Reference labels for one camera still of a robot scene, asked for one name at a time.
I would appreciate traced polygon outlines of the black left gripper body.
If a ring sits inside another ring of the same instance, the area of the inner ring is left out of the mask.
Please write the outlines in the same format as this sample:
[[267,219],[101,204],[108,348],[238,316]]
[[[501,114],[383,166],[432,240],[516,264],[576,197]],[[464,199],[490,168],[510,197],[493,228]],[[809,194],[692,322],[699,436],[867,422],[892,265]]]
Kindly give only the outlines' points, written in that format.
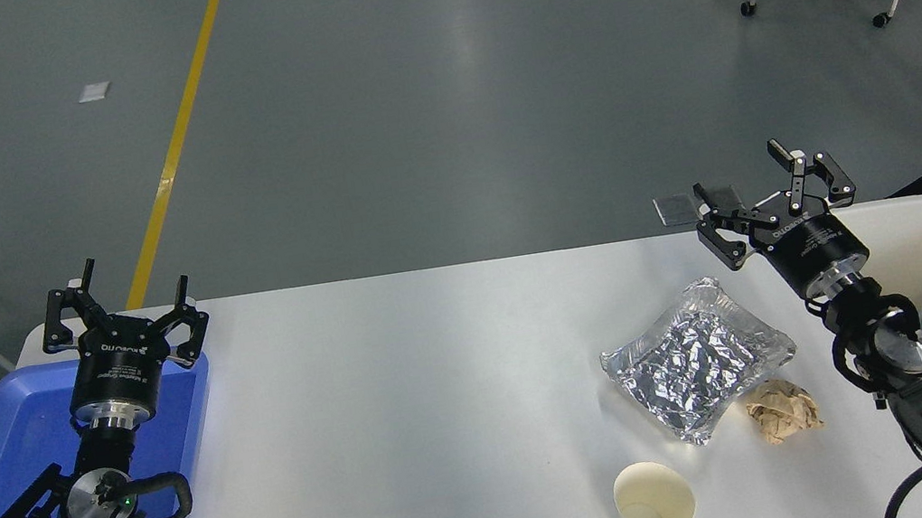
[[123,316],[104,331],[94,326],[81,335],[79,369],[74,380],[71,413],[93,418],[105,404],[131,404],[137,410],[157,406],[161,374],[169,353],[151,319]]

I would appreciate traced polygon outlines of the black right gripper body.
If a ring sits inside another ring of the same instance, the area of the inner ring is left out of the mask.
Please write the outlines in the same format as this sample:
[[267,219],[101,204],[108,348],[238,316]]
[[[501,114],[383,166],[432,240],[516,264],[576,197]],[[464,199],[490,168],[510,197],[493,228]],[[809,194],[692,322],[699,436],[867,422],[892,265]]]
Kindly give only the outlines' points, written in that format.
[[834,264],[859,272],[870,251],[838,217],[825,200],[815,195],[800,202],[801,212],[789,212],[790,201],[774,193],[755,207],[762,223],[753,226],[755,249],[800,297],[822,294],[819,277]]

